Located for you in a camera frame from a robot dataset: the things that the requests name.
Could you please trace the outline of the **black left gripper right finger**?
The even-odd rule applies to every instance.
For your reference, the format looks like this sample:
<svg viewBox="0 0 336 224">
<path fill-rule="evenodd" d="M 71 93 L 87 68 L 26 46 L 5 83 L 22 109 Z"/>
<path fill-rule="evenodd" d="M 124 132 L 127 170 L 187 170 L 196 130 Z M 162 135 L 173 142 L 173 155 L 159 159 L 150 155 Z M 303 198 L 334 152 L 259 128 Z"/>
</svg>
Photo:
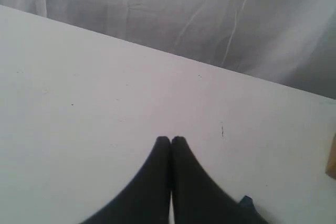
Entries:
<svg viewBox="0 0 336 224">
<path fill-rule="evenodd" d="M 171 154 L 175 223 L 267 223 L 250 197 L 236 202 L 211 179 L 184 137 L 172 139 Z"/>
</svg>

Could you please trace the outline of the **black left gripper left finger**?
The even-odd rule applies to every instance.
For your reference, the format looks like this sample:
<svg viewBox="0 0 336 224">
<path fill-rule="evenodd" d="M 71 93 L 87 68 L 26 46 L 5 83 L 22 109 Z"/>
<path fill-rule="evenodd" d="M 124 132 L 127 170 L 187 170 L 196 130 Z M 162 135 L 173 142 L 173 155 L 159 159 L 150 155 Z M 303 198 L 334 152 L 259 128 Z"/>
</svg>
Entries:
<svg viewBox="0 0 336 224">
<path fill-rule="evenodd" d="M 159 136 L 127 186 L 85 223 L 169 223 L 171 143 Z"/>
</svg>

